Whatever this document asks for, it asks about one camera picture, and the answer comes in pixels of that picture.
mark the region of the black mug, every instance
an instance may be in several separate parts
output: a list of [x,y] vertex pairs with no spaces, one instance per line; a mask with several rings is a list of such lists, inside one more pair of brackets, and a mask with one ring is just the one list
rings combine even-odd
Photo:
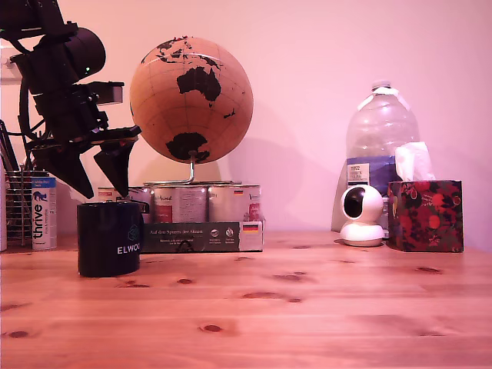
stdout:
[[132,202],[77,205],[78,272],[114,277],[140,268],[144,219]]

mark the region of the box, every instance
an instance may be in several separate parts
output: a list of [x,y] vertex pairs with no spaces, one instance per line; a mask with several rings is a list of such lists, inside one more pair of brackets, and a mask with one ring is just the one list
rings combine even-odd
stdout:
[[261,221],[145,224],[142,254],[262,251]]
[[390,182],[388,197],[388,246],[402,251],[463,251],[461,181]]

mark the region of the thrive can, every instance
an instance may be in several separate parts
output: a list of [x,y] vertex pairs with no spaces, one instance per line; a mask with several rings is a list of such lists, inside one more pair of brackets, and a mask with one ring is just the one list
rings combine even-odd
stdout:
[[56,180],[32,177],[32,248],[56,248]]
[[140,205],[144,223],[151,222],[151,189],[147,187],[129,187],[128,196],[122,197],[113,187],[99,187],[100,202],[130,201]]
[[261,187],[220,184],[208,188],[210,221],[261,221]]
[[152,186],[155,223],[203,223],[207,221],[207,187]]

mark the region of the tissue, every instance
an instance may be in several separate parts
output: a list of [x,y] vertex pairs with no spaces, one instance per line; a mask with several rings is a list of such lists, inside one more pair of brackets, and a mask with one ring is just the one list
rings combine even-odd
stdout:
[[394,153],[397,174],[403,181],[429,181],[436,177],[425,142],[409,142]]

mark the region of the globe stand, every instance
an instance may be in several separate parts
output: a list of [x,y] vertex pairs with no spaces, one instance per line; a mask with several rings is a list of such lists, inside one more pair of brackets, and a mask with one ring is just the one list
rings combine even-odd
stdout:
[[179,185],[240,185],[240,181],[194,181],[194,167],[196,165],[196,151],[190,151],[190,177],[188,179],[178,179],[175,181],[149,181],[145,182],[145,186],[179,186]]

